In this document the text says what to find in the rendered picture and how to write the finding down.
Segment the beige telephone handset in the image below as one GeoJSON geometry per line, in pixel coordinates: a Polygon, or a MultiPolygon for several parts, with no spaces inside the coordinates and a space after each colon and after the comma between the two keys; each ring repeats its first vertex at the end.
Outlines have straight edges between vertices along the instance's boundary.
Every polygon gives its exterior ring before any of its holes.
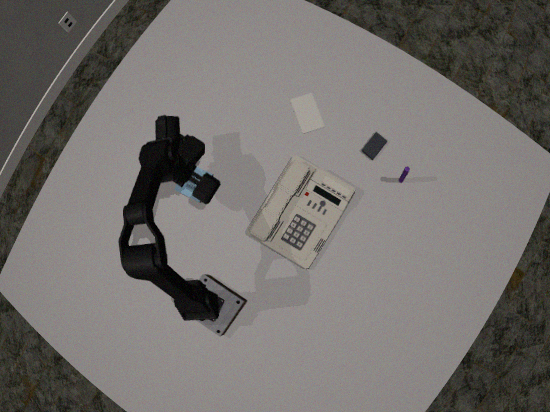
{"type": "Polygon", "coordinates": [[[290,200],[299,193],[310,174],[310,169],[298,160],[293,160],[268,205],[263,208],[250,233],[265,242],[271,238],[279,225],[280,217],[290,200]]]}

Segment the purple rod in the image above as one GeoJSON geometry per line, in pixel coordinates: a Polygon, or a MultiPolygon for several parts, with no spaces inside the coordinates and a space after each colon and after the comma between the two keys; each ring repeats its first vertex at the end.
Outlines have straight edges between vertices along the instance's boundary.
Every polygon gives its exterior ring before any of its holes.
{"type": "Polygon", "coordinates": [[[405,177],[407,176],[408,172],[409,172],[410,168],[409,167],[405,167],[402,175],[400,176],[399,178],[399,182],[402,183],[405,179],[405,177]]]}

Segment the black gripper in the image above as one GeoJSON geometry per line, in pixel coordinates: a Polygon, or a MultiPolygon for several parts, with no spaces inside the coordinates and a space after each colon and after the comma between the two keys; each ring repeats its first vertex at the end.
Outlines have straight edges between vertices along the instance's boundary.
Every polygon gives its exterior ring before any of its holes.
{"type": "Polygon", "coordinates": [[[196,172],[192,171],[191,168],[188,166],[190,164],[190,161],[186,160],[185,158],[183,159],[185,163],[184,170],[181,175],[175,178],[175,181],[173,182],[183,187],[183,185],[190,180],[197,185],[193,191],[192,196],[194,196],[204,204],[209,204],[219,186],[221,185],[220,181],[208,174],[207,172],[203,176],[200,176],[196,172]],[[195,176],[200,181],[193,178],[192,176],[195,176]]]}

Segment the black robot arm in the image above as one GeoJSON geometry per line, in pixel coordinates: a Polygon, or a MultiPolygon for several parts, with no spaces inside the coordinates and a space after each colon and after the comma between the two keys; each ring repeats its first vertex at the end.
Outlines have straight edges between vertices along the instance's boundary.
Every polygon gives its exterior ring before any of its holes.
{"type": "Polygon", "coordinates": [[[151,281],[171,296],[184,321],[210,319],[214,322],[219,317],[224,299],[209,292],[200,280],[186,281],[167,265],[165,238],[153,216],[160,184],[175,181],[181,175],[185,166],[183,158],[190,161],[189,167],[194,171],[205,153],[205,144],[194,136],[180,134],[178,116],[159,116],[155,121],[155,131],[156,140],[141,148],[141,169],[129,202],[123,208],[124,225],[119,237],[121,264],[128,276],[151,281]],[[148,226],[155,243],[129,246],[133,227],[139,224],[148,226]]]}

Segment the grey telephone keypad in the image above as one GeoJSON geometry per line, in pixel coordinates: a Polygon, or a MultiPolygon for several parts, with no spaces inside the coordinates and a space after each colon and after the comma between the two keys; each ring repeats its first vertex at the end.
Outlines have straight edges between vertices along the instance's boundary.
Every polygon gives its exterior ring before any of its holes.
{"type": "Polygon", "coordinates": [[[296,214],[281,240],[301,250],[315,226],[312,222],[296,214]]]}

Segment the light blue sticky note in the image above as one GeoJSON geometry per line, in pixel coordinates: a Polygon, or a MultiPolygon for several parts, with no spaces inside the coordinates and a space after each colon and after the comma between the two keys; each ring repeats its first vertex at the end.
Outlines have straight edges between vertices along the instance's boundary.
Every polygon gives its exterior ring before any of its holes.
{"type": "MultiPolygon", "coordinates": [[[[203,170],[203,169],[201,169],[201,168],[199,168],[199,167],[196,167],[196,169],[195,169],[194,172],[196,172],[196,173],[198,173],[199,175],[203,176],[204,173],[206,173],[207,171],[205,171],[205,170],[203,170]]],[[[209,173],[209,172],[207,172],[207,173],[213,176],[212,173],[209,173]]],[[[198,202],[201,203],[200,200],[198,200],[197,198],[195,198],[194,196],[192,196],[192,193],[193,193],[193,191],[194,191],[194,189],[195,189],[196,186],[197,186],[196,184],[194,184],[193,182],[191,182],[191,181],[189,180],[188,182],[186,182],[186,183],[183,185],[183,187],[181,187],[181,186],[179,186],[179,185],[177,184],[174,190],[176,190],[176,191],[178,191],[178,192],[180,192],[180,193],[182,193],[182,194],[184,194],[184,195],[186,195],[186,196],[188,196],[188,197],[190,197],[190,198],[192,198],[192,199],[194,199],[194,200],[196,200],[196,201],[198,201],[198,202]]]]}

